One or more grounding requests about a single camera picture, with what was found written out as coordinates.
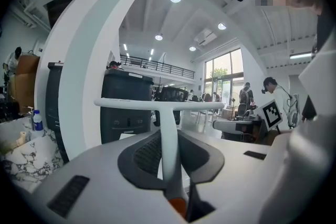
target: chair backrest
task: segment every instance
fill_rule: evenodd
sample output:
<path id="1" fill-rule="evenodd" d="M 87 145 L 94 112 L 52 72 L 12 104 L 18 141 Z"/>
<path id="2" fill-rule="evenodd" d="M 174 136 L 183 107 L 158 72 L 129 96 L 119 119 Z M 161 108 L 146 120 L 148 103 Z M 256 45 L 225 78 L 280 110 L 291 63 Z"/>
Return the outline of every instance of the chair backrest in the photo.
<path id="1" fill-rule="evenodd" d="M 188 91 L 173 88 L 163 87 L 159 100 L 160 102 L 184 102 L 188 97 Z"/>
<path id="2" fill-rule="evenodd" d="M 238 116 L 242 117 L 245 115 L 246 113 L 246 109 L 247 109 L 247 105 L 246 104 L 240 104 L 238 106 Z"/>

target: black trash bin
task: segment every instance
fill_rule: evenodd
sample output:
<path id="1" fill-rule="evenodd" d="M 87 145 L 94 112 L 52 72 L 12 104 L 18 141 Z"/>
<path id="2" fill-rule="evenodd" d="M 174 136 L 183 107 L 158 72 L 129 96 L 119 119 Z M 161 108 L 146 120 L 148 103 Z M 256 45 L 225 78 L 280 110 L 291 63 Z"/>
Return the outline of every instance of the black trash bin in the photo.
<path id="1" fill-rule="evenodd" d="M 56 137 L 56 143 L 63 159 L 64 163 L 69 162 L 67 152 L 64 148 L 64 143 L 62 140 L 61 129 L 59 126 L 59 116 L 58 116 L 58 91 L 59 91 L 59 81 L 61 79 L 61 73 L 63 64 L 50 62 L 48 64 L 50 69 L 47 90 L 46 90 L 46 120 L 47 127 L 54 131 Z"/>
<path id="2" fill-rule="evenodd" d="M 151 101 L 153 79 L 127 71 L 105 71 L 102 98 Z M 100 108 L 101 143 L 119 140 L 122 133 L 140 134 L 150 131 L 150 110 Z"/>

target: ceiling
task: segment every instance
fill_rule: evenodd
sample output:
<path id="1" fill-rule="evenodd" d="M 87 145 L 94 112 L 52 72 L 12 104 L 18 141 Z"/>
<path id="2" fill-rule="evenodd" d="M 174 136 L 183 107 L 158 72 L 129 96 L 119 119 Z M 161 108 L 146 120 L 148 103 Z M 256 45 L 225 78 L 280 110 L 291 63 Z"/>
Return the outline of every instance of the ceiling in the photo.
<path id="1" fill-rule="evenodd" d="M 50 27 L 44 5 L 50 1 L 16 0 L 46 31 Z M 127 43 L 132 56 L 148 58 L 154 48 L 152 60 L 159 60 L 166 52 L 183 54 L 185 61 L 191 61 L 238 38 L 265 68 L 303 64 L 302 60 L 289 60 L 289 55 L 311 50 L 317 17 L 307 9 L 260 7 L 249 1 L 204 1 L 222 14 L 209 13 L 207 5 L 197 5 L 199 0 L 135 0 L 120 26 L 120 43 Z M 226 30 L 218 29 L 220 22 L 228 26 Z M 188 48 L 197 47 L 194 38 L 204 28 L 217 38 L 190 52 Z M 154 39 L 157 34 L 162 34 L 163 41 Z"/>

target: large glass window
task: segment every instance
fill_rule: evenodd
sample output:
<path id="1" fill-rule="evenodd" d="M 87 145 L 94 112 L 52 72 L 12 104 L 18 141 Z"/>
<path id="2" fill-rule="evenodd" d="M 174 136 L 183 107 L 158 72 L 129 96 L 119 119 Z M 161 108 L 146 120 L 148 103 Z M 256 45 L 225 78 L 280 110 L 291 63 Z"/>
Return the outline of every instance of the large glass window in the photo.
<path id="1" fill-rule="evenodd" d="M 209 79 L 212 76 L 212 67 L 213 67 L 213 60 L 205 63 L 205 78 Z"/>
<path id="2" fill-rule="evenodd" d="M 243 58 L 241 49 L 231 52 L 232 74 L 243 72 Z"/>
<path id="3" fill-rule="evenodd" d="M 205 64 L 204 92 L 217 92 L 221 102 L 239 104 L 239 93 L 244 87 L 243 59 L 241 50 L 234 50 Z"/>
<path id="4" fill-rule="evenodd" d="M 225 54 L 214 59 L 214 71 L 211 72 L 211 77 L 221 77 L 223 75 L 231 74 L 231 60 L 230 54 Z"/>

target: black railing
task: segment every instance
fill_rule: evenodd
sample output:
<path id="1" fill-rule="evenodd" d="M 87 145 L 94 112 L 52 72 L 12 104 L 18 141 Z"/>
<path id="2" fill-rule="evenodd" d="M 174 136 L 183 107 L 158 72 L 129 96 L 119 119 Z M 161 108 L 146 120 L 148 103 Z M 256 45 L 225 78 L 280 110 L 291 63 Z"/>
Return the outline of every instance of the black railing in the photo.
<path id="1" fill-rule="evenodd" d="M 195 73 L 194 71 L 184 69 L 182 67 L 168 65 L 166 63 L 149 61 L 147 59 L 138 58 L 138 57 L 131 57 L 131 56 L 127 57 L 126 55 L 121 55 L 120 60 L 121 60 L 121 63 L 125 66 L 147 68 L 150 70 L 170 73 L 170 74 L 174 74 L 174 75 L 178 75 L 178 76 L 186 77 L 190 79 L 194 78 L 194 73 Z"/>

